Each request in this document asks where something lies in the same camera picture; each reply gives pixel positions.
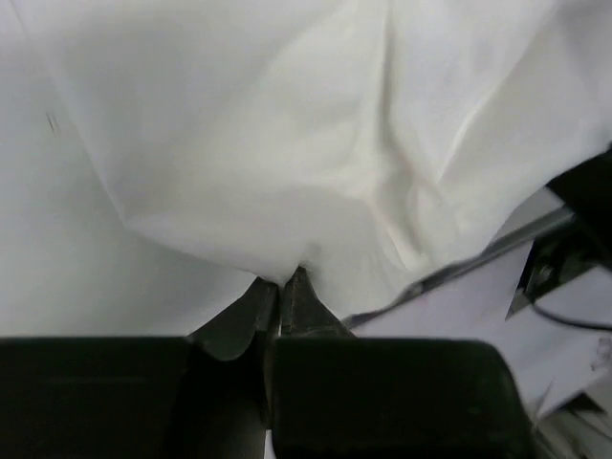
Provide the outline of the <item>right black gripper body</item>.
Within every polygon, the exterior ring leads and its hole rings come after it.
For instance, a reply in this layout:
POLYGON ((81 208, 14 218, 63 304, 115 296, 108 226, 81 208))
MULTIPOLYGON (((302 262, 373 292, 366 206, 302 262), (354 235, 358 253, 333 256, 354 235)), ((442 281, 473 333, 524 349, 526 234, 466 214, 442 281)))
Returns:
POLYGON ((611 145, 560 174, 547 187, 580 220, 602 258, 611 257, 611 145))

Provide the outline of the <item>white graphic t shirt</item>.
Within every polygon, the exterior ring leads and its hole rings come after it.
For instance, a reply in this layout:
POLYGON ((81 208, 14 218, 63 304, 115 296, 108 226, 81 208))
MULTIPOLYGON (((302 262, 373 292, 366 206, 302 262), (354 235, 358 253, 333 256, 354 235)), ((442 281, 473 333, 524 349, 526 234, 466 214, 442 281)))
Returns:
POLYGON ((607 1, 19 1, 122 222, 346 317, 611 140, 607 1))

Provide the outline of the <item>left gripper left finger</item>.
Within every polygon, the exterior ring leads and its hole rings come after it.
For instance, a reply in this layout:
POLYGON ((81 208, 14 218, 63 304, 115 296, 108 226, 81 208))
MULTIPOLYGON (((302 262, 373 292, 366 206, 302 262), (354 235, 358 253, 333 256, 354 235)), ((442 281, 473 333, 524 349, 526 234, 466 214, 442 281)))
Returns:
POLYGON ((188 336, 216 360, 237 360, 264 336, 277 306, 277 286, 256 278, 229 307, 188 336))

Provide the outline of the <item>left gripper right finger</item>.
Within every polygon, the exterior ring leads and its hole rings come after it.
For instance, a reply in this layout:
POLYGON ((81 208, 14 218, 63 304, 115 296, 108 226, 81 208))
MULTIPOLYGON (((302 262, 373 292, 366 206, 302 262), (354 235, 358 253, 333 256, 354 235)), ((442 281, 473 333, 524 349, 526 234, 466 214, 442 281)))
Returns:
POLYGON ((319 300, 308 272, 298 267, 281 294, 282 337, 353 337, 351 331, 319 300))

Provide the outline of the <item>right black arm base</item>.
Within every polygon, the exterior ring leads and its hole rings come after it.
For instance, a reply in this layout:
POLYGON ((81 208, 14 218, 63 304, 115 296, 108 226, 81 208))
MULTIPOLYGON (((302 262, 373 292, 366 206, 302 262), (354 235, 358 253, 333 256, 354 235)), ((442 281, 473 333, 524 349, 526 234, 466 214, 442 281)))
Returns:
POLYGON ((578 278, 594 268, 611 273, 611 259, 588 242, 584 235, 571 233, 566 238, 535 242, 519 278, 505 319, 529 308, 537 316, 560 327, 589 332, 611 332, 611 324, 576 318, 546 310, 537 304, 539 298, 578 278))

